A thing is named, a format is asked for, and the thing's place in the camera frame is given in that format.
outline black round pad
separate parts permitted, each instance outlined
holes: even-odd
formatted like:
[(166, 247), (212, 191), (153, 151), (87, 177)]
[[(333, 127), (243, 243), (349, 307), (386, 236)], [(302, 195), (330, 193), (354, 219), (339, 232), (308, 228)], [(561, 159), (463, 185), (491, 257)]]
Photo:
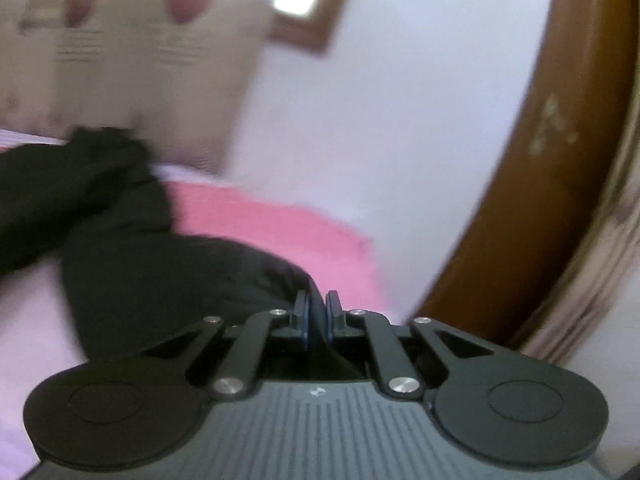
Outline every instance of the black round pad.
[(588, 380), (518, 354), (459, 360), (431, 406), (457, 444), (513, 468), (586, 459), (609, 417), (604, 396)]
[(40, 384), (24, 425), (44, 460), (94, 471), (131, 468), (181, 446), (200, 427), (206, 396), (166, 364), (83, 365)]
[(515, 422), (539, 423), (562, 410), (562, 396), (551, 386), (534, 381), (509, 381), (489, 392), (495, 413)]

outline small logo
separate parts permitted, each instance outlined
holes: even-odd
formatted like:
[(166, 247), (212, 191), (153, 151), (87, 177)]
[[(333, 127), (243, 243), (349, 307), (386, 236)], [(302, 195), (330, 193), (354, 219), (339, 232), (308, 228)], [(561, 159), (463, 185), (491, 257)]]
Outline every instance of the small logo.
[(309, 390), (309, 394), (313, 395), (316, 399), (318, 397), (322, 397), (325, 393), (326, 390), (324, 388), (321, 388), (320, 386), (316, 386), (315, 388), (311, 388)]

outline white wall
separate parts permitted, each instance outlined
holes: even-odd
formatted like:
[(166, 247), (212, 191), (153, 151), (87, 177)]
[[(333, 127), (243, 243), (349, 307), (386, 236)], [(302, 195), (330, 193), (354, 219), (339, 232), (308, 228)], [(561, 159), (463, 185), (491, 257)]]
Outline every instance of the white wall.
[(609, 426), (596, 458), (614, 477), (640, 462), (640, 269), (567, 367), (609, 403)]
[(350, 0), (326, 56), (267, 47), (231, 177), (370, 235), (407, 316), (499, 160), (548, 3)]

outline ribbed gray surface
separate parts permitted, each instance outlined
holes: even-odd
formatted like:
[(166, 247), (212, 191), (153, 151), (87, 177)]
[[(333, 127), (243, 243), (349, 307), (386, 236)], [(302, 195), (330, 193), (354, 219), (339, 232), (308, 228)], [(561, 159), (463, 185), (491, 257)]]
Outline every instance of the ribbed gray surface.
[(267, 383), (251, 399), (215, 407), (194, 439), (151, 465), (96, 474), (45, 463), (27, 478), (602, 480), (604, 477), (586, 463), (551, 472), (523, 473), (475, 460), (446, 442), (418, 404), (388, 400), (371, 383)]

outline beige curtain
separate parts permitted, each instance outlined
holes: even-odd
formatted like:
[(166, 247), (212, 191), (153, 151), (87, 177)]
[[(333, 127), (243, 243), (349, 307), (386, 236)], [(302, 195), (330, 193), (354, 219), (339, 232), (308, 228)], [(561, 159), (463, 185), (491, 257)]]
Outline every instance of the beige curtain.
[(564, 363), (606, 316), (638, 265), (640, 244), (640, 46), (618, 154), (584, 240), (545, 302), (511, 341), (526, 355)]
[(162, 0), (100, 0), (75, 29), (64, 1), (0, 0), (0, 128), (135, 127), (164, 160), (219, 171), (272, 0), (215, 0), (188, 25)]

